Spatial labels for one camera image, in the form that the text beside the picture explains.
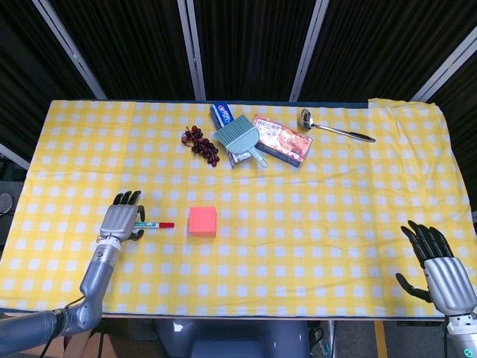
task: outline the tablecloth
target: tablecloth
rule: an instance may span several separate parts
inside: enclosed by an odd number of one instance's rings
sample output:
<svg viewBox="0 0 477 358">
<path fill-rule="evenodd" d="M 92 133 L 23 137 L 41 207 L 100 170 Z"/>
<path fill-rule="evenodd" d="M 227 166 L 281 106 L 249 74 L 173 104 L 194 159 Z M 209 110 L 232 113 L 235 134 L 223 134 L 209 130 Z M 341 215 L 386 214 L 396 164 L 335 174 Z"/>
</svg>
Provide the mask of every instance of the tablecloth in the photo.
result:
<svg viewBox="0 0 477 358">
<path fill-rule="evenodd" d="M 296 107 L 230 108 L 297 127 Z M 313 130 L 299 169 L 271 156 L 266 169 L 232 169 L 222 148 L 212 168 L 180 141 L 187 125 L 212 138 L 208 104 L 53 101 L 0 261 L 0 307 L 53 309 L 79 297 L 108 206 L 140 189 L 147 218 L 176 228 L 123 244 L 107 313 L 439 315 L 394 274 L 426 285 L 399 229 L 412 219 L 441 229 L 476 284 L 476 235 L 442 112 L 380 100 L 310 110 L 376 143 Z M 217 207 L 213 240 L 187 234 L 188 210 L 200 205 Z"/>
</svg>

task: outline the brush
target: brush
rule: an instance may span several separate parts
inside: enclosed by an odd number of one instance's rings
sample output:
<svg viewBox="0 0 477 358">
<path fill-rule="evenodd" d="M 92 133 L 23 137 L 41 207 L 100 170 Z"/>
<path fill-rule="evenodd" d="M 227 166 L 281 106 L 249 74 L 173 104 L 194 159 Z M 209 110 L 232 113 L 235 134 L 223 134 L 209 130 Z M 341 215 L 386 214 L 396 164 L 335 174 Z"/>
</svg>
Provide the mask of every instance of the brush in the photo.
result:
<svg viewBox="0 0 477 358">
<path fill-rule="evenodd" d="M 235 118 L 233 122 L 215 132 L 215 137 L 230 153 L 242 154 L 248 151 L 261 166 L 268 166 L 265 158 L 255 149 L 260 132 L 246 116 Z"/>
</svg>

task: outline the toothpaste box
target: toothpaste box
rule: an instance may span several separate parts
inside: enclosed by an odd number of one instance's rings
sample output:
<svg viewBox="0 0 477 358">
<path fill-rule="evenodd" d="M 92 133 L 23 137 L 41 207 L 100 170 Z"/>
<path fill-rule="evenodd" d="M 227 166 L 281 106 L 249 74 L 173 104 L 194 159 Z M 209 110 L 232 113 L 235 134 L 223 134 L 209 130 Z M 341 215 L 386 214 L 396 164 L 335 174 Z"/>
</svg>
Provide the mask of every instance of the toothpaste box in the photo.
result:
<svg viewBox="0 0 477 358">
<path fill-rule="evenodd" d="M 230 112 L 230 108 L 227 106 L 226 102 L 212 104 L 210 106 L 210 116 L 212 117 L 217 129 L 221 129 L 233 121 L 232 112 Z M 249 159 L 250 153 L 232 154 L 227 152 L 227 156 L 229 157 L 232 168 L 234 168 L 238 162 Z"/>
</svg>

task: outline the floor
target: floor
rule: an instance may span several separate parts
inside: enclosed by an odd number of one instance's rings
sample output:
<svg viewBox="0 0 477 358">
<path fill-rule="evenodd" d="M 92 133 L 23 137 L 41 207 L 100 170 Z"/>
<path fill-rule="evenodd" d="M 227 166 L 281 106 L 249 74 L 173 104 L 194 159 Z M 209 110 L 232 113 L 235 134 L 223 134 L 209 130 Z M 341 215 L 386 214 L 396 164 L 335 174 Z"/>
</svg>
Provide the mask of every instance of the floor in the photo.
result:
<svg viewBox="0 0 477 358">
<path fill-rule="evenodd" d="M 0 175 L 0 192 L 9 192 L 14 197 L 16 207 L 22 191 L 23 182 L 15 175 L 14 166 L 9 164 L 7 170 Z M 0 256 L 1 246 L 7 240 L 12 216 L 0 217 Z M 150 340 L 154 338 L 150 320 L 131 319 L 127 321 L 133 340 Z M 322 323 L 325 339 L 329 336 L 327 324 Z M 443 355 L 443 328 L 438 327 L 403 327 L 395 321 L 384 323 L 385 345 L 388 358 L 440 358 Z M 325 357 L 320 346 L 312 350 L 315 358 Z M 10 355 L 10 358 L 29 357 L 21 354 Z M 378 355 L 376 334 L 373 321 L 339 321 L 335 328 L 335 357 L 384 358 Z M 456 357 L 449 344 L 448 357 Z"/>
</svg>

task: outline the pink sponge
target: pink sponge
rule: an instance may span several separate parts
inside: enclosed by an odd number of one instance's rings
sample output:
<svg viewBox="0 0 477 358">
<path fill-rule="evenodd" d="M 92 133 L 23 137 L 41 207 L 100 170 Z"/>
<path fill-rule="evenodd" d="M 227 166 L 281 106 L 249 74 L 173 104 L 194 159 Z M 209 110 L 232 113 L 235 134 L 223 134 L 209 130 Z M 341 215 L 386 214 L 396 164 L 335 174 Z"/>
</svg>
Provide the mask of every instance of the pink sponge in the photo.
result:
<svg viewBox="0 0 477 358">
<path fill-rule="evenodd" d="M 193 236 L 212 236 L 217 233 L 217 210 L 215 207 L 191 207 L 189 233 Z"/>
</svg>

